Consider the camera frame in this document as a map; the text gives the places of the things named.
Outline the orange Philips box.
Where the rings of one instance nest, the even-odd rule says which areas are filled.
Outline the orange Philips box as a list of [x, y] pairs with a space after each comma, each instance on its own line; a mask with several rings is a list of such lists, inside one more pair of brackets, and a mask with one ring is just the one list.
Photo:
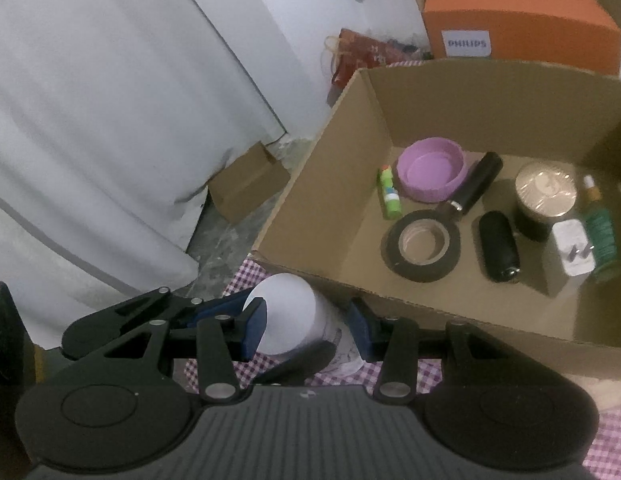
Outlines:
[[425, 0], [434, 58], [548, 62], [617, 76], [621, 28], [598, 0]]

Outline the black cylindrical tube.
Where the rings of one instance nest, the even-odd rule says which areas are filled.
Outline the black cylindrical tube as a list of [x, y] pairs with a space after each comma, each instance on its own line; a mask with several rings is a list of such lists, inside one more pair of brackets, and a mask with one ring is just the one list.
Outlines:
[[466, 180], [458, 186], [453, 195], [437, 206], [435, 211], [452, 221], [463, 218], [478, 203], [503, 167], [501, 156], [495, 152], [487, 152], [471, 168]]

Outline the white fabric sheet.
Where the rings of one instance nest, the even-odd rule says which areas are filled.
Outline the white fabric sheet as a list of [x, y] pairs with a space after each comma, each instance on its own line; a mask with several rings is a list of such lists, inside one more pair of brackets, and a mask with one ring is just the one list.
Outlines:
[[281, 131], [193, 0], [0, 0], [0, 281], [33, 341], [194, 281], [207, 181]]

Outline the white power adapter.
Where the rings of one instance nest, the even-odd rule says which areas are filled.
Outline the white power adapter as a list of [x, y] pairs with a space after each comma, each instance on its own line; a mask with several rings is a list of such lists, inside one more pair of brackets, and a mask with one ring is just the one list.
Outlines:
[[543, 270], [551, 298], [576, 292], [595, 270], [594, 246], [579, 219], [555, 223], [543, 252]]

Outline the black tape roll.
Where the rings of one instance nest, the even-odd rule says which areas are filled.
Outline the black tape roll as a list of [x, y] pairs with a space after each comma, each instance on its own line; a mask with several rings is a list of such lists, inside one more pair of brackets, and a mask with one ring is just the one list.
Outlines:
[[457, 266], [460, 252], [459, 229], [434, 210], [406, 214], [391, 227], [385, 244], [389, 268], [417, 283], [445, 278]]

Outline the pink plastic lid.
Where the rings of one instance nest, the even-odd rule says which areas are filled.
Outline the pink plastic lid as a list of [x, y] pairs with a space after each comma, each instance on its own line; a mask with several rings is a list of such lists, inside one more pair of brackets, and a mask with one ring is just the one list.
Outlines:
[[459, 188], [468, 165], [459, 144], [434, 136], [405, 148], [397, 159], [396, 174], [409, 198], [436, 204], [448, 200]]

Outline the black stand frame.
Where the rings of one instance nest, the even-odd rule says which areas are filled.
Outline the black stand frame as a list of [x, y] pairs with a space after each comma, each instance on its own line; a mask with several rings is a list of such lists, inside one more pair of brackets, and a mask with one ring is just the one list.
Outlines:
[[30, 459], [15, 427], [15, 409], [33, 378], [32, 344], [9, 287], [0, 282], [0, 479], [22, 479]]

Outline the gold lid cosmetic jar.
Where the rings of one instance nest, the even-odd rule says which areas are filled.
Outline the gold lid cosmetic jar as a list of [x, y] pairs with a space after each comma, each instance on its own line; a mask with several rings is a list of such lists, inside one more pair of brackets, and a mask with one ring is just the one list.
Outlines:
[[573, 175], [550, 162], [528, 162], [515, 179], [517, 229], [545, 242], [551, 227], [571, 214], [577, 191]]

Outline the cream mat with red hearts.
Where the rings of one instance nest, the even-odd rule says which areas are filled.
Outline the cream mat with red hearts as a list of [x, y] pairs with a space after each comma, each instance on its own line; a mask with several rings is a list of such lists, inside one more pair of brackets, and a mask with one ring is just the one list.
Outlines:
[[621, 379], [603, 379], [579, 375], [560, 375], [553, 388], [565, 407], [562, 411], [591, 417], [599, 413], [621, 414]]

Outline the green glue stick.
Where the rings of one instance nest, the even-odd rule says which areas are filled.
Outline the green glue stick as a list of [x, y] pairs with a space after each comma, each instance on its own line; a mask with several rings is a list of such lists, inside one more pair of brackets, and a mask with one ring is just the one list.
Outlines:
[[393, 171], [390, 166], [382, 166], [378, 174], [378, 183], [385, 209], [385, 218], [397, 220], [402, 217], [403, 209], [399, 192], [394, 185]]

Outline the red gift bag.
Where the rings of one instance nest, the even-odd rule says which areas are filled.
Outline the red gift bag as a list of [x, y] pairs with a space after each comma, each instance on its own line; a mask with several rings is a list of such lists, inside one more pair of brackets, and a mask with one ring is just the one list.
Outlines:
[[338, 36], [328, 36], [325, 48], [331, 53], [332, 86], [343, 90], [358, 70], [388, 66], [411, 66], [433, 58], [428, 48], [382, 41], [342, 28]]

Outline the open brown cardboard box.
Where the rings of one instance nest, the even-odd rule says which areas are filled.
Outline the open brown cardboard box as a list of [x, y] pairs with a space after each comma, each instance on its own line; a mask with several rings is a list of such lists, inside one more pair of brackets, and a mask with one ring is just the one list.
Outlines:
[[[469, 174], [451, 198], [404, 200], [385, 218], [379, 169], [416, 142], [452, 140]], [[546, 289], [542, 244], [523, 240], [511, 284], [481, 259], [483, 214], [517, 210], [516, 176], [549, 162], [591, 174], [621, 255], [621, 79], [547, 63], [478, 58], [360, 70], [252, 250], [330, 298], [364, 298], [425, 328], [468, 321], [558, 372], [621, 380], [621, 275]]]

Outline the green dropper bottle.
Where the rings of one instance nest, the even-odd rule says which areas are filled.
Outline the green dropper bottle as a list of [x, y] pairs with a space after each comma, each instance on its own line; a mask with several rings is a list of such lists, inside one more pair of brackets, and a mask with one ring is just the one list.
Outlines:
[[583, 185], [586, 200], [584, 224], [595, 259], [593, 274], [597, 283], [606, 283], [621, 272], [613, 220], [609, 209], [603, 203], [603, 194], [591, 174], [585, 174]]

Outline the white pill bottle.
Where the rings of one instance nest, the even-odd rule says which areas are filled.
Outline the white pill bottle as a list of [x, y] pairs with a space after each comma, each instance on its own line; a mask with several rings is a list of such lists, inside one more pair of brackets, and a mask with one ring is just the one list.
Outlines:
[[253, 288], [244, 305], [255, 297], [262, 297], [267, 304], [267, 325], [258, 353], [276, 360], [290, 359], [303, 347], [325, 340], [337, 351], [324, 373], [344, 378], [363, 367], [341, 310], [303, 278], [290, 273], [271, 275]]

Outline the small cardboard box on floor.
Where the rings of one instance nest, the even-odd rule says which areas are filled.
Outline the small cardboard box on floor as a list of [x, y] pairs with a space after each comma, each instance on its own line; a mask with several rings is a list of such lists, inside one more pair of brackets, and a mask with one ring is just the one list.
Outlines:
[[222, 218], [237, 224], [282, 191], [289, 180], [282, 162], [264, 144], [256, 143], [208, 181], [208, 190]]

